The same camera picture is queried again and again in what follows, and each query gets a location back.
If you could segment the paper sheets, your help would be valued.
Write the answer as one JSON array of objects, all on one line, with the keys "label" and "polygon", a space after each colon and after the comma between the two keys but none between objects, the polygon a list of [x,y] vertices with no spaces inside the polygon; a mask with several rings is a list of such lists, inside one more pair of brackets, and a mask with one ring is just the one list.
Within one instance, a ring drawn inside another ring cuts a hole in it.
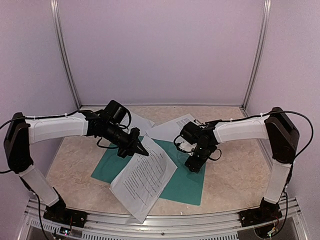
[{"label": "paper sheets", "polygon": [[148,156],[135,154],[109,188],[141,224],[178,168],[163,148],[150,137],[145,136],[142,145]]}]

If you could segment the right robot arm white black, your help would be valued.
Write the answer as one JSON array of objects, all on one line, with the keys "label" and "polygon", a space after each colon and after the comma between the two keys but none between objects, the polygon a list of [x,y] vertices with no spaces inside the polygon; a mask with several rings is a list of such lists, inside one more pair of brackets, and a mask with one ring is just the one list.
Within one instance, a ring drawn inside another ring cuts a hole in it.
[{"label": "right robot arm white black", "polygon": [[280,197],[289,184],[293,163],[296,158],[300,133],[290,118],[280,107],[268,113],[235,120],[213,120],[204,124],[190,121],[185,124],[178,137],[183,141],[175,142],[178,151],[189,154],[185,166],[198,173],[218,145],[231,141],[264,139],[268,140],[272,152],[272,168],[268,186],[256,218],[266,222],[279,207]]}]

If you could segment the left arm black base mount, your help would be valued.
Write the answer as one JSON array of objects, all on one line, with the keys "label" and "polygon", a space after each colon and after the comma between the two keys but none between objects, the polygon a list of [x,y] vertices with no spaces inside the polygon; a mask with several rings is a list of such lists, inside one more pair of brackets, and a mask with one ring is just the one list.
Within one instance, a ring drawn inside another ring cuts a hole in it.
[{"label": "left arm black base mount", "polygon": [[88,213],[81,210],[67,208],[65,201],[58,191],[53,188],[58,196],[58,201],[52,206],[46,206],[43,217],[59,224],[71,227],[84,228]]}]

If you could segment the printed paper sheet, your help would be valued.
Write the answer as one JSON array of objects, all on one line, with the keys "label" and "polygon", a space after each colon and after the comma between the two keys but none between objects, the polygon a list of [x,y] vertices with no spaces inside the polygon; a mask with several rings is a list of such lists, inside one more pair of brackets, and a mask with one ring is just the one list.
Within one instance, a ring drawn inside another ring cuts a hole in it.
[{"label": "printed paper sheet", "polygon": [[130,123],[129,123],[128,115],[126,115],[120,123],[121,125],[128,127],[128,129],[126,130],[127,133],[129,133],[130,130],[133,128],[138,128],[140,131],[139,135],[144,137],[147,135],[147,130],[150,130],[151,128],[156,126],[155,122],[147,118],[141,117],[133,112],[130,112],[130,115],[131,115]]},{"label": "printed paper sheet", "polygon": [[148,137],[155,140],[173,142],[173,140],[180,134],[182,128],[189,122],[195,123],[195,120],[196,119],[188,113],[155,126],[147,130],[146,134]]}]

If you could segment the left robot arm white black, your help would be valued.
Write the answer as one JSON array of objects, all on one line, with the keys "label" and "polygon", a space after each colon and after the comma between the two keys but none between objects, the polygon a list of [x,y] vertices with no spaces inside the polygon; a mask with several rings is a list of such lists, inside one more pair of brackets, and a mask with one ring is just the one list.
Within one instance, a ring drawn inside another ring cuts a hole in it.
[{"label": "left robot arm white black", "polygon": [[25,116],[17,112],[5,122],[8,129],[3,146],[9,171],[18,175],[57,221],[66,222],[70,211],[58,191],[36,167],[31,146],[66,137],[99,137],[112,143],[121,158],[135,154],[148,156],[139,139],[140,129],[128,129],[121,123],[125,116],[130,117],[130,111],[115,100],[98,111],[76,110],[50,116]]}]

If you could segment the silver clipboard clip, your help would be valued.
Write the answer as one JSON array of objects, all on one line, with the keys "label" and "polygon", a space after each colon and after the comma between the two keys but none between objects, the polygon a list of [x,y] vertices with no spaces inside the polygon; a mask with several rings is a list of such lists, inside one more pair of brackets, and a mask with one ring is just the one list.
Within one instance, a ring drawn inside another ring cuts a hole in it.
[{"label": "silver clipboard clip", "polygon": [[200,126],[200,125],[202,125],[202,124],[203,124],[202,122],[200,122],[200,121],[199,121],[199,120],[197,120],[197,119],[194,119],[193,121],[194,121],[194,123],[195,123],[196,125],[198,125],[198,126]]}]

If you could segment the dark teal folder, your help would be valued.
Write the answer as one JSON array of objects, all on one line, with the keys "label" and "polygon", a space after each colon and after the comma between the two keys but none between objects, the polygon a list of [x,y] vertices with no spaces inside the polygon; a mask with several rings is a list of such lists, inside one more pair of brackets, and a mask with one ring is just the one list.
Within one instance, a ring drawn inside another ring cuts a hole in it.
[{"label": "dark teal folder", "polygon": [[[198,173],[191,172],[185,166],[185,162],[189,157],[188,154],[178,151],[172,142],[157,139],[155,142],[165,150],[177,166],[175,173],[164,188],[160,198],[200,206],[206,167],[203,166]],[[108,149],[95,167],[91,177],[110,184],[130,160],[130,156],[121,158],[117,156],[116,149]]]}]

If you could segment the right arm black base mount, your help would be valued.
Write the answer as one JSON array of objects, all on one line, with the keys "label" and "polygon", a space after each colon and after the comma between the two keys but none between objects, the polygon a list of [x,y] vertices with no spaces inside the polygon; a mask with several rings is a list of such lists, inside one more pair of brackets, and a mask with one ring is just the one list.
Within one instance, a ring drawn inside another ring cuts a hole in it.
[{"label": "right arm black base mount", "polygon": [[282,217],[279,203],[270,203],[263,197],[259,207],[249,208],[239,212],[242,227],[249,227],[279,220]]}]

